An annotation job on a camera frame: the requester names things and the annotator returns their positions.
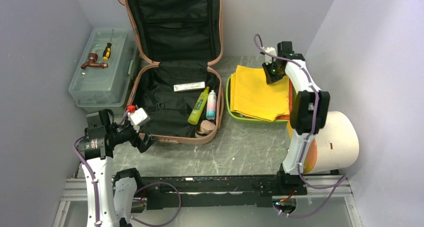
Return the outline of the yellow cloth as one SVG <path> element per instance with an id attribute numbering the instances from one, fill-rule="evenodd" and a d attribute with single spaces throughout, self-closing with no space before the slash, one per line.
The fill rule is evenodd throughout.
<path id="1" fill-rule="evenodd" d="M 238 65 L 234 73 L 231 79 L 231 111 L 269 122 L 286 113 L 287 76 L 267 84 L 263 69 Z"/>

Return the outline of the red printed package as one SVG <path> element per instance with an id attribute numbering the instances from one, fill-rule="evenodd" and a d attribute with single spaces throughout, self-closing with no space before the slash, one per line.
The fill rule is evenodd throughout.
<path id="1" fill-rule="evenodd" d="M 282 121 L 288 121 L 290 119 L 290 114 L 292 113 L 292 109 L 293 109 L 293 101 L 294 101 L 294 90 L 293 90 L 293 85 L 292 82 L 286 78 L 286 83 L 284 84 L 285 87 L 285 99 L 286 99 L 286 113 L 283 115 L 279 115 L 276 118 L 277 122 L 282 122 Z"/>

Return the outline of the green plastic tray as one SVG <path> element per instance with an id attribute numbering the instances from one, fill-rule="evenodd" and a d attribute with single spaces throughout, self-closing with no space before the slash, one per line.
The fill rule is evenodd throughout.
<path id="1" fill-rule="evenodd" d="M 235 75 L 235 73 L 232 73 L 230 75 L 230 77 L 228 77 L 227 82 L 226 82 L 226 89 L 225 89 L 225 101 L 226 101 L 226 109 L 229 113 L 229 115 L 238 123 L 243 123 L 243 124 L 287 124 L 289 122 L 289 120 L 286 121 L 266 121 L 266 120 L 261 120 L 261 119 L 257 119 L 257 118 L 252 118 L 252 117 L 248 117 L 245 116 L 243 114 L 231 111 L 231 86 L 232 86 L 232 78 Z M 294 100 L 296 98 L 297 94 L 295 93 L 295 89 L 293 87 L 293 103 Z"/>

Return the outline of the cream appliance with orange rim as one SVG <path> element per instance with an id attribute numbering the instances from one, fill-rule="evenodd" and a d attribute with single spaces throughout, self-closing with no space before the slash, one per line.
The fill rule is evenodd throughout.
<path id="1" fill-rule="evenodd" d="M 298 175 L 300 151 L 306 134 L 298 135 L 290 124 L 287 125 L 286 137 L 288 151 L 282 166 L 286 173 Z M 303 174 L 315 174 L 351 166 L 359 155 L 359 140 L 353 124 L 340 111 L 327 113 L 324 128 L 314 138 L 310 138 L 302 163 Z"/>

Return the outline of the pink hard-shell suitcase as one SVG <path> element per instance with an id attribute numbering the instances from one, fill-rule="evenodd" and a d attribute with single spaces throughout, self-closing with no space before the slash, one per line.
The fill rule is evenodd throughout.
<path id="1" fill-rule="evenodd" d="M 150 119 L 140 136 L 163 143 L 202 145 L 215 137 L 225 107 L 222 77 L 213 68 L 223 55 L 221 0 L 118 0 L 126 7 L 139 57 L 147 65 L 137 74 L 128 105 Z M 188 119 L 201 90 L 175 91 L 176 85 L 202 82 L 216 93 L 211 131 Z"/>

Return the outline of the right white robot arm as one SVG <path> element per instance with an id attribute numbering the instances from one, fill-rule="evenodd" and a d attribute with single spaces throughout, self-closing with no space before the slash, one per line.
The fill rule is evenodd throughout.
<path id="1" fill-rule="evenodd" d="M 265 56 L 262 68 L 266 84 L 273 85 L 288 77 L 296 92 L 289 116 L 292 137 L 282 168 L 287 175 L 301 176 L 310 144 L 325 126 L 330 94 L 316 85 L 304 56 L 293 51 L 290 41 L 280 42 L 277 48 L 261 44 L 258 48 Z"/>

